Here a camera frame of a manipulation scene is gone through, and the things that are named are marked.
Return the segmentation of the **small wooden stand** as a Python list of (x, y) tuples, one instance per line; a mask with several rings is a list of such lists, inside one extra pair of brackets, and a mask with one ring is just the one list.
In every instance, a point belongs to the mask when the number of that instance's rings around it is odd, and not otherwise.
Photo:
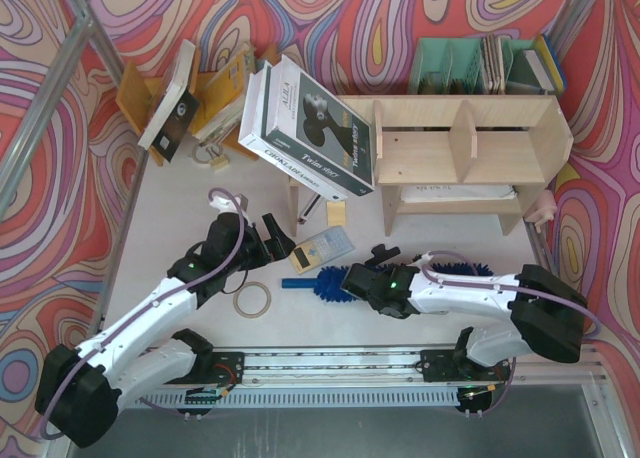
[(287, 200), (289, 209), (290, 231), (293, 237), (297, 236), (299, 213), (299, 183), (293, 178), (288, 179)]

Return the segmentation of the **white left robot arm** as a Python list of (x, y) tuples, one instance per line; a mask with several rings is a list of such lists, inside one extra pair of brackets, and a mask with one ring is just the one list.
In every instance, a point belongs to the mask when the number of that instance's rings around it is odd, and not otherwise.
[(272, 214), (260, 238), (243, 196), (222, 188), (208, 200), (218, 214), (204, 240), (187, 249), (156, 288), (111, 326), (81, 344), (58, 345), (44, 361), (35, 409), (41, 435), (87, 448), (132, 402), (174, 380), (203, 384), (216, 377), (213, 346), (179, 323), (222, 292), (229, 276), (289, 257), (294, 241)]

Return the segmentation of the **yellow paperback book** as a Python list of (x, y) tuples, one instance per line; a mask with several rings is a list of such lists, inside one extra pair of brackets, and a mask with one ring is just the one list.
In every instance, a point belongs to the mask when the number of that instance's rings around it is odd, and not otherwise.
[(192, 129), (200, 144), (219, 143), (240, 123), (255, 69), (254, 51), (244, 45), (201, 90)]

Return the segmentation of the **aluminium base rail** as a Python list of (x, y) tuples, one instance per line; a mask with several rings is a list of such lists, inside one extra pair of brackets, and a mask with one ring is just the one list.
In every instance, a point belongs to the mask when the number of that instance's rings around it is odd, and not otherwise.
[(210, 363), (192, 378), (197, 386), (235, 382), (245, 387), (396, 387), (588, 384), (606, 381), (600, 355), (583, 351), (574, 364), (534, 354), (502, 359), (496, 365), (457, 365), (453, 350), (429, 347), (216, 347)]

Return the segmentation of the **black cover white book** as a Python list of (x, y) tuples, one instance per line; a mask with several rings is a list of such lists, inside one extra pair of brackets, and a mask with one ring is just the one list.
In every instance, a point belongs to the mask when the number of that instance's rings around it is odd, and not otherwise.
[(138, 144), (156, 150), (167, 162), (175, 155), (199, 107), (189, 91), (196, 46), (181, 42), (159, 88), (152, 96), (148, 122)]

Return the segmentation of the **white Ciokladfabriken book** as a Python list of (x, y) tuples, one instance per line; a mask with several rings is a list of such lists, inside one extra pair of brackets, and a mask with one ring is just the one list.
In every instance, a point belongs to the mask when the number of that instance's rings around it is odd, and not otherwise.
[(347, 191), (276, 145), (268, 137), (267, 115), (273, 65), (267, 61), (249, 76), (239, 131), (239, 144), (328, 201), (348, 198)]

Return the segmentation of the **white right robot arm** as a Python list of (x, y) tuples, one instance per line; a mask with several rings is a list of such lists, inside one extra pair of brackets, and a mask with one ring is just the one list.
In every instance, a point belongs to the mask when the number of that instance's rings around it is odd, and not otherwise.
[(526, 264), (516, 274), (482, 276), (438, 271), (427, 252), (409, 265), (376, 271), (354, 264), (342, 291), (381, 315), (461, 313), (491, 319), (487, 327), (469, 326), (442, 361), (430, 365), (438, 378), (461, 375), (481, 380), (511, 359), (534, 353), (574, 364), (581, 357), (587, 300), (550, 271)]

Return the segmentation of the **pink pig figurine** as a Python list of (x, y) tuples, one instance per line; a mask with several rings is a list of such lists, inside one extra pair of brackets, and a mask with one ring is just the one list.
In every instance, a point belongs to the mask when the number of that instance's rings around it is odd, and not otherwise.
[(524, 220), (532, 223), (537, 233), (543, 226), (553, 221), (557, 212), (557, 204), (551, 190), (545, 189), (524, 214)]

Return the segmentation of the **large Twins story book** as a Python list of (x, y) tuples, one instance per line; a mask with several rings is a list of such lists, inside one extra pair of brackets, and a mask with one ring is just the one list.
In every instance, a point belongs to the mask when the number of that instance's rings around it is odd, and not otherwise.
[(347, 192), (374, 191), (371, 125), (288, 57), (272, 69), (267, 133)]

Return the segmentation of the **light wooden bookshelf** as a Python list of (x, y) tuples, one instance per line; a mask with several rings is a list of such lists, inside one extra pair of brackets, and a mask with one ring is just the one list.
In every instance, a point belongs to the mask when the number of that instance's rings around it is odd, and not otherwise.
[[(488, 214), (508, 235), (569, 159), (574, 137), (553, 95), (360, 95), (374, 127), (384, 231), (398, 215)], [(406, 202), (411, 185), (509, 185), (508, 200)]]

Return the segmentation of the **blue cover book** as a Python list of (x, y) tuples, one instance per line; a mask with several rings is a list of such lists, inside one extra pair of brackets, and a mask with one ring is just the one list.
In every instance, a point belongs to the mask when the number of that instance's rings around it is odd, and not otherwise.
[(568, 87), (567, 78), (549, 38), (544, 34), (538, 35), (531, 41), (529, 47), (524, 48), (524, 51), (534, 51), (536, 53), (551, 83), (554, 85), (555, 95), (557, 97), (562, 96)]

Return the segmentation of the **blue microfiber duster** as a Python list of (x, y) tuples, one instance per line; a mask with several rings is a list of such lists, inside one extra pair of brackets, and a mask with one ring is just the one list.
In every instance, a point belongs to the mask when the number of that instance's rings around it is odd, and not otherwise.
[[(432, 268), (438, 273), (465, 276), (492, 276), (493, 271), (488, 265), (481, 263), (447, 262), (433, 263)], [(321, 300), (330, 303), (349, 303), (356, 298), (341, 289), (346, 277), (347, 266), (323, 267), (315, 278), (283, 278), (282, 289), (309, 289)]]

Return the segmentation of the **teal file organizer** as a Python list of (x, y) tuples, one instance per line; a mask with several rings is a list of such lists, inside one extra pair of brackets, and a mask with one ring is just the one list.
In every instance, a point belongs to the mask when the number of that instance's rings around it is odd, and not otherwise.
[[(504, 59), (506, 93), (555, 95), (532, 40), (498, 36)], [(411, 67), (408, 92), (417, 95), (485, 94), (480, 38), (421, 38)]]

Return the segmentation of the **yellow sticky note pad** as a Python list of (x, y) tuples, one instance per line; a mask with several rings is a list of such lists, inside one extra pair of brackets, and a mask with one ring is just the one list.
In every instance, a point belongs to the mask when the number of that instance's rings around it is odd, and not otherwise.
[(327, 225), (329, 227), (345, 226), (347, 224), (346, 202), (335, 201), (326, 203)]

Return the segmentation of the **black white pen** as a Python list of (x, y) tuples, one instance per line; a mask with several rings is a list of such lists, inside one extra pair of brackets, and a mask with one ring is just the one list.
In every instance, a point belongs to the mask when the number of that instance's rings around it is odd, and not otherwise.
[(300, 225), (305, 224), (322, 200), (323, 198), (319, 194), (314, 194), (299, 213), (297, 223)]

